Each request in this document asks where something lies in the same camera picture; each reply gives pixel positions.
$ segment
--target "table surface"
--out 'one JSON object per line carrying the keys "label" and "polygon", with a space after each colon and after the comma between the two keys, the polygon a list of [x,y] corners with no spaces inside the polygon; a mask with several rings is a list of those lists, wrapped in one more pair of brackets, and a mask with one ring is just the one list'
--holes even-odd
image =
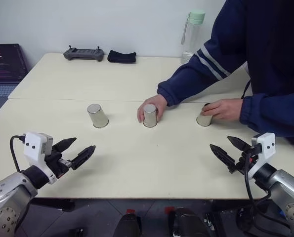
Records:
{"label": "table surface", "polygon": [[[68,61],[60,53],[50,53],[36,64],[9,98],[141,102],[154,96],[158,83],[170,78],[180,65],[179,58],[137,57],[135,64],[117,64],[108,62],[106,57],[102,62]],[[240,67],[230,77],[188,101],[240,98],[248,80],[245,69]]]}
{"label": "table surface", "polygon": [[[87,114],[89,104],[99,103],[110,122],[94,128]],[[230,174],[210,151],[209,144],[224,148],[238,160],[226,136],[250,143],[256,133],[238,122],[214,121],[209,127],[196,123],[203,103],[184,103],[165,112],[154,128],[136,120],[140,102],[10,99],[0,109],[0,179],[15,172],[9,139],[27,131],[53,136],[54,142],[77,137],[64,152],[73,159],[89,145],[96,151],[78,170],[70,170],[39,197],[55,198],[247,198],[244,178]],[[21,169],[28,163],[23,145],[15,142]],[[277,138],[272,162],[294,175],[294,147]],[[265,193],[251,183],[255,197]]]}

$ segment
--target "hand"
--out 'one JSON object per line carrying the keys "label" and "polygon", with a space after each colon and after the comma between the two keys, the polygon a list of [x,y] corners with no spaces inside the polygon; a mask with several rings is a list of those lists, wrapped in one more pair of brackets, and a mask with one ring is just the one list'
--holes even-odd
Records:
{"label": "hand", "polygon": [[216,119],[236,121],[240,118],[243,99],[223,99],[203,107],[201,114]]}
{"label": "hand", "polygon": [[146,99],[145,102],[142,103],[142,105],[140,105],[140,107],[138,108],[138,113],[137,113],[137,117],[138,117],[138,121],[142,122],[144,120],[144,116],[143,116],[143,107],[146,104],[153,104],[154,106],[156,106],[156,108],[158,109],[158,114],[157,114],[157,121],[159,121],[163,115],[163,112],[165,111],[166,107],[167,107],[167,100],[160,94],[155,95],[149,99]]}

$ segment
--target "silver cup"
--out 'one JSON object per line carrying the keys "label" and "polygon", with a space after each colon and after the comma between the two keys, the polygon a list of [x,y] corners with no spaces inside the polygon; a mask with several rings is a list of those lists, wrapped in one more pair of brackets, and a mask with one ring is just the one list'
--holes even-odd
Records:
{"label": "silver cup", "polygon": [[146,127],[154,127],[157,125],[157,108],[153,104],[147,104],[143,107],[143,125]]}
{"label": "silver cup", "polygon": [[196,122],[203,127],[207,127],[211,124],[212,116],[203,116],[199,114],[196,118]]}
{"label": "silver cup", "polygon": [[99,104],[91,104],[87,108],[87,112],[92,120],[94,127],[102,128],[108,124],[108,118],[104,114]]}

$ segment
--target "game controller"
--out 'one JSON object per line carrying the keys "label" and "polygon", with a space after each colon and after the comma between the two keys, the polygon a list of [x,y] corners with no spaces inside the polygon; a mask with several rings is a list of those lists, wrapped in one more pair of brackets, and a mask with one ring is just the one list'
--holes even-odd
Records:
{"label": "game controller", "polygon": [[104,51],[97,47],[97,49],[77,49],[71,48],[69,45],[69,49],[63,53],[63,56],[68,59],[94,59],[97,61],[102,61],[104,56]]}

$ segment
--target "laptop keyboard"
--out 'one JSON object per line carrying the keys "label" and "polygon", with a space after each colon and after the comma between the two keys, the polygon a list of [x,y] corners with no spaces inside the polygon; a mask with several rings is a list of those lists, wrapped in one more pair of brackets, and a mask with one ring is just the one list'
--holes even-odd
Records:
{"label": "laptop keyboard", "polygon": [[0,97],[9,96],[15,87],[15,85],[0,85]]}

